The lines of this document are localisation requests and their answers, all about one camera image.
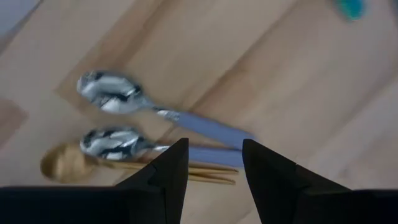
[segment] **blue spoon handle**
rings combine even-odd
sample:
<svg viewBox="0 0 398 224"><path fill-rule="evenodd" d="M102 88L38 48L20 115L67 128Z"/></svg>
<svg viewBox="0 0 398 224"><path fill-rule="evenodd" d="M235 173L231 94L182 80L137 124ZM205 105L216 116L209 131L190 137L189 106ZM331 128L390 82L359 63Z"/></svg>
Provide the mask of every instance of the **blue spoon handle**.
<svg viewBox="0 0 398 224"><path fill-rule="evenodd" d="M234 149L241 150L244 139L254 139L252 134L245 131L185 112L180 113L177 124Z"/></svg>
<svg viewBox="0 0 398 224"><path fill-rule="evenodd" d="M231 167L243 167L242 151L235 149L211 149L208 147L189 147L189 159Z"/></svg>

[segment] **silver spoon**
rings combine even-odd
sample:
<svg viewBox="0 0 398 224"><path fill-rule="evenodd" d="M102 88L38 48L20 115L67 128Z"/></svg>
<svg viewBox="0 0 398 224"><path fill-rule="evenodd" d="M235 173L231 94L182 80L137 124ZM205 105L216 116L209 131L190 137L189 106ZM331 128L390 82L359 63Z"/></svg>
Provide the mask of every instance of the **silver spoon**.
<svg viewBox="0 0 398 224"><path fill-rule="evenodd" d="M148 141L132 127L94 129L80 141L80 149L85 154L116 161L133 159L148 151L164 152L169 147ZM243 167L242 153L234 149L190 146L189 159L198 162Z"/></svg>
<svg viewBox="0 0 398 224"><path fill-rule="evenodd" d="M116 72L99 70L85 73L77 83L77 91L106 112L127 114L149 108L179 126L235 149L242 149L244 139L254 139L253 135L245 131L216 121L157 106L144 94L139 84Z"/></svg>

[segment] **wood grain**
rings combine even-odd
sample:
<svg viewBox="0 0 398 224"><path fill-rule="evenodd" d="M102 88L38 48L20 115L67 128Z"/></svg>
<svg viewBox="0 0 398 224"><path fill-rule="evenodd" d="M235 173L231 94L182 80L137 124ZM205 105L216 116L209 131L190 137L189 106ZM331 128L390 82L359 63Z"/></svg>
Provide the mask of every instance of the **wood grain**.
<svg viewBox="0 0 398 224"><path fill-rule="evenodd" d="M170 122L147 111L102 113L76 93L78 77L94 68L119 70L141 83L155 101L188 110L293 2L138 0L57 92L99 125L131 124L158 139Z"/></svg>
<svg viewBox="0 0 398 224"><path fill-rule="evenodd" d="M135 0L43 1L0 56L0 97L29 117L0 149L0 185L47 185L43 153L93 125L54 89ZM110 185L102 170L88 185Z"/></svg>
<svg viewBox="0 0 398 224"><path fill-rule="evenodd" d="M377 133L376 138L365 147L360 156L350 158L349 164L340 173L336 180L352 189L396 189L398 178L398 127L391 122L388 128Z"/></svg>
<svg viewBox="0 0 398 224"><path fill-rule="evenodd" d="M24 123L27 113L10 100L0 98L0 149Z"/></svg>
<svg viewBox="0 0 398 224"><path fill-rule="evenodd" d="M388 2L347 23L326 1L300 1L192 110L307 166L396 75L397 49ZM168 138L186 134L177 128Z"/></svg>
<svg viewBox="0 0 398 224"><path fill-rule="evenodd" d="M317 170L326 178L335 179L345 169L354 165L353 162L359 161L360 164L366 164L367 169L373 172L383 170L384 172L380 172L380 178L382 176L385 178L388 173L392 174L386 171L393 169L391 165L398 165L396 157L382 156L380 159L383 158L385 164L373 160L375 166L372 166L370 163L372 159L367 155L381 156L379 152L383 151L385 155L396 154L392 147L395 143L392 137L397 134L397 125L394 122L398 117L397 94L398 80L394 79L378 94L375 94L374 98L336 136L319 148L317 153L310 158L308 167ZM391 176L391 180L385 184L393 183L393 180L396 180L395 176ZM391 187L398 187L398 182Z"/></svg>
<svg viewBox="0 0 398 224"><path fill-rule="evenodd" d="M188 182L181 223L260 223L244 172L234 179L235 186Z"/></svg>

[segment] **spoon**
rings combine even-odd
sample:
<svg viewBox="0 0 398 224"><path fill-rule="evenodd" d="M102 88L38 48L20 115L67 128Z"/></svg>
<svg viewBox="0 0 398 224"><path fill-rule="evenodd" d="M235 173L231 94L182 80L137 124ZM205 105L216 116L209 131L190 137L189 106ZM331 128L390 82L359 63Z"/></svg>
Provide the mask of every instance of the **spoon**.
<svg viewBox="0 0 398 224"><path fill-rule="evenodd" d="M60 144L47 151L40 162L40 170L48 179L67 184L88 178L98 166L111 169L139 170L146 165L136 162L107 161L91 157L82 153L77 142L70 142ZM190 166L188 173L189 180L234 184L234 180L222 177L214 178L209 174L237 174L238 171L230 168L209 169Z"/></svg>
<svg viewBox="0 0 398 224"><path fill-rule="evenodd" d="M254 139L252 134L216 121L157 106L144 94L139 84L120 73L101 70L87 72L79 79L77 91L103 111L128 114L143 108L152 109L157 115L179 126L235 149L242 149L244 139Z"/></svg>
<svg viewBox="0 0 398 224"><path fill-rule="evenodd" d="M148 141L132 127L94 129L80 141L81 151L85 154L114 161L138 158L148 151L164 152L169 147ZM189 159L230 167L243 167L242 153L234 149L190 146Z"/></svg>

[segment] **teal object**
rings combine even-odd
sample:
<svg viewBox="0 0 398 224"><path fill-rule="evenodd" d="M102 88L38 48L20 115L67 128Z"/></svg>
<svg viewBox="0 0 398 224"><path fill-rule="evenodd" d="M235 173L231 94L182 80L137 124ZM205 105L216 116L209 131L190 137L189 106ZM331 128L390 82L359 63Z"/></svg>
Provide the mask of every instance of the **teal object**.
<svg viewBox="0 0 398 224"><path fill-rule="evenodd" d="M364 0L334 0L338 9L349 20L358 20L365 11Z"/></svg>

